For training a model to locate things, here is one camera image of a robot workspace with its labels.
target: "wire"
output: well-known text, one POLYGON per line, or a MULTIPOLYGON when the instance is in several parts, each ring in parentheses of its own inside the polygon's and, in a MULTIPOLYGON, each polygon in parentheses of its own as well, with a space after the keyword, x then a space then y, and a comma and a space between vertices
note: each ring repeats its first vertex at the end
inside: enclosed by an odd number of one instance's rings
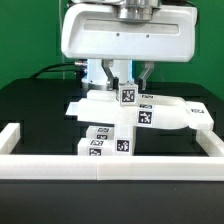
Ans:
POLYGON ((36 79, 41 73, 44 73, 44 72, 49 72, 49 71, 54 71, 54 70, 50 70, 52 68, 59 68, 59 67, 65 67, 65 66, 74 66, 74 63, 73 62, 67 62, 67 63, 61 63, 61 64, 55 64, 55 65, 50 65, 50 66, 47 66, 43 69, 41 69, 40 71, 34 73, 32 76, 30 76, 31 79, 36 79))
POLYGON ((190 6, 193 6, 193 7, 197 8, 196 5, 194 3, 192 3, 192 2, 190 2, 190 1, 187 1, 187 4, 190 5, 190 6))

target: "green wall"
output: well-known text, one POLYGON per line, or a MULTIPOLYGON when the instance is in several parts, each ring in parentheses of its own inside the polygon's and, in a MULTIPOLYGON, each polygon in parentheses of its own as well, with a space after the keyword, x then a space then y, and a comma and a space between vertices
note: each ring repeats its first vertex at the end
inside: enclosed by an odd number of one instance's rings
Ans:
MULTIPOLYGON (((224 3, 192 2, 200 11, 194 58, 189 63, 157 63, 150 80, 198 83, 224 100, 224 3)), ((61 62, 58 8, 57 0, 1 0, 0 88, 61 62)), ((136 68, 139 73, 141 63, 136 68)))

